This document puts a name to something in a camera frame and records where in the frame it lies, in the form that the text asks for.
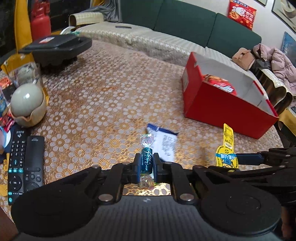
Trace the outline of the black tray device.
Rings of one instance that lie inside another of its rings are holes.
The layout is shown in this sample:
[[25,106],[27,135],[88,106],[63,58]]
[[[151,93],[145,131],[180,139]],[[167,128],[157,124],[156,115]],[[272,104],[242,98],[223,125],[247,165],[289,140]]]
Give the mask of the black tray device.
[[32,54],[41,66],[58,66],[76,58],[92,46],[92,39],[74,34],[52,35],[35,40],[20,49],[21,54]]

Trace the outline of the yellow minion pouch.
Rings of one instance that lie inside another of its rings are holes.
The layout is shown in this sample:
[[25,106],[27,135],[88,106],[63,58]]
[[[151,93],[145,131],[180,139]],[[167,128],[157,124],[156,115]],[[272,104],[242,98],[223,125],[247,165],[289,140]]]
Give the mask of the yellow minion pouch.
[[234,132],[227,124],[223,125],[223,144],[215,154],[216,166],[238,169],[238,159],[234,152]]

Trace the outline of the grey ball in bowl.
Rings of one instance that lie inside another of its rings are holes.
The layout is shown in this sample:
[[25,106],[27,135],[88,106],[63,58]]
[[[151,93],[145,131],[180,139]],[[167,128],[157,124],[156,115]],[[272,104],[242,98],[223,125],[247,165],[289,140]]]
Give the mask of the grey ball in bowl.
[[46,113],[46,97],[39,85],[26,83],[11,97],[10,110],[15,122],[26,128],[37,125]]

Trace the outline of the red snack bag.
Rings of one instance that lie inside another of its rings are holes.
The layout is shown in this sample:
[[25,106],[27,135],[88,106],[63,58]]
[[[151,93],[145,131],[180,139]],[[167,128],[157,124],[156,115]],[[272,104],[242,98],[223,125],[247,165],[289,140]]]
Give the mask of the red snack bag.
[[237,95],[237,92],[233,85],[228,81],[223,78],[220,78],[218,76],[210,75],[210,74],[205,74],[203,75],[203,80],[204,82],[220,89],[223,90],[229,94],[232,94],[234,96]]

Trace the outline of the yellow giraffe statue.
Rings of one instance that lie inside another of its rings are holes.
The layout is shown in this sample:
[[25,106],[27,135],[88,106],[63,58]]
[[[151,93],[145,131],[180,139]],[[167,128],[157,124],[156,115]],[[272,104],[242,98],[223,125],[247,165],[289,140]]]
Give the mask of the yellow giraffe statue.
[[20,49],[32,43],[28,3],[26,0],[15,1],[14,33],[17,53]]

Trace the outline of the beige handbag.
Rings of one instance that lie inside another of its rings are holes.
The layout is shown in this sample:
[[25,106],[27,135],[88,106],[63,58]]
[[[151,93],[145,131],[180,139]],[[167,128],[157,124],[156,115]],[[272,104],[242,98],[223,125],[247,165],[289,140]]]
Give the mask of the beige handbag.
[[242,69],[248,71],[255,62],[251,50],[240,48],[233,56],[232,61]]

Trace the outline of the blue white snack packet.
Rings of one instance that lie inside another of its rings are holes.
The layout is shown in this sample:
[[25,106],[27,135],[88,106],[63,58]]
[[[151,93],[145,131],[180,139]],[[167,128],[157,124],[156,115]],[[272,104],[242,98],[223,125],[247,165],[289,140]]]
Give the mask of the blue white snack packet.
[[178,139],[178,133],[168,129],[153,125],[147,125],[147,133],[154,138],[152,143],[153,153],[158,153],[164,162],[175,161],[175,144]]

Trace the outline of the red printed cushion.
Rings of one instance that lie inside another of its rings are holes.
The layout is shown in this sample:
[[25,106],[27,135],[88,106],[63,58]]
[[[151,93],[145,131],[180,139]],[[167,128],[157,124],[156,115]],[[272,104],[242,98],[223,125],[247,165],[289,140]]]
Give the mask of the red printed cushion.
[[231,20],[234,20],[235,22],[252,30],[255,16],[256,9],[248,6],[241,1],[229,1],[228,18],[230,18]]

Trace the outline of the teal candy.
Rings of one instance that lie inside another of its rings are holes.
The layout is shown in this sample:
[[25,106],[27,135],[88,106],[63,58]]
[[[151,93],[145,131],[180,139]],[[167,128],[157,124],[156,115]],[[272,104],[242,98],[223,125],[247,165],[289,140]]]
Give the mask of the teal candy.
[[151,133],[144,134],[140,137],[142,145],[141,160],[140,160],[140,183],[141,189],[153,190],[154,180],[151,176],[153,172],[153,154],[151,145],[154,142],[154,137]]

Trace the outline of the clear glass jar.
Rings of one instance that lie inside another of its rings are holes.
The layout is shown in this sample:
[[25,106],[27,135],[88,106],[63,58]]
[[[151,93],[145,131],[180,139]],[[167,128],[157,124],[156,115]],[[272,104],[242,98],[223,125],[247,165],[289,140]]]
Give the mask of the clear glass jar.
[[34,61],[33,54],[13,54],[1,64],[1,69],[10,78],[15,88],[23,84],[38,85],[44,92],[46,103],[49,95],[43,83],[40,65]]

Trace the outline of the green sofa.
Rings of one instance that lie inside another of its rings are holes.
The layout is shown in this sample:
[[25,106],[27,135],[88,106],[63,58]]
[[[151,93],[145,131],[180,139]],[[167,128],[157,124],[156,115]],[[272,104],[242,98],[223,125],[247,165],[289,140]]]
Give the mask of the green sofa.
[[121,1],[122,21],[175,36],[232,57],[252,49],[260,35],[230,18],[181,1]]

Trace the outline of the black remote with buttons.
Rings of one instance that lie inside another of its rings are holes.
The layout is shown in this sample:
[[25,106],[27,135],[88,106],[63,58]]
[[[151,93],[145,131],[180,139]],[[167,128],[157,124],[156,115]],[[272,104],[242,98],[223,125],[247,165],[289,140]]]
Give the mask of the black remote with buttons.
[[24,193],[23,173],[27,139],[30,135],[25,128],[16,127],[11,139],[11,150],[8,168],[8,204],[11,206],[15,200]]

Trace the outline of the red cardboard box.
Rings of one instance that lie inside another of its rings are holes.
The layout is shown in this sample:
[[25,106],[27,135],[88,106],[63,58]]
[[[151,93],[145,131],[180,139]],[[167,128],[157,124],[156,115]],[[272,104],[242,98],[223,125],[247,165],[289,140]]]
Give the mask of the red cardboard box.
[[[234,96],[203,80],[210,74],[228,80]],[[278,114],[260,83],[224,63],[191,52],[182,76],[184,116],[259,139],[277,121]]]

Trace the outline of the grey curtain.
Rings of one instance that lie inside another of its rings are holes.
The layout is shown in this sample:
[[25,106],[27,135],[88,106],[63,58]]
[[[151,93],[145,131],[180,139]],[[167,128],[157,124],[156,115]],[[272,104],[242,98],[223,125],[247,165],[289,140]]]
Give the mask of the grey curtain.
[[103,14],[105,21],[122,22],[121,0],[91,1],[91,7],[82,12],[98,12]]

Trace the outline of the red water bottle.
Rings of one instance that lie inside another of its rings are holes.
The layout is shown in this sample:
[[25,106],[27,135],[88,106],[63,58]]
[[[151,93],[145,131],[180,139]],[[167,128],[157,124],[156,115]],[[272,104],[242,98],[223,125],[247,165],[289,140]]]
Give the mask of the red water bottle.
[[31,34],[35,41],[51,35],[50,2],[35,1],[31,11]]

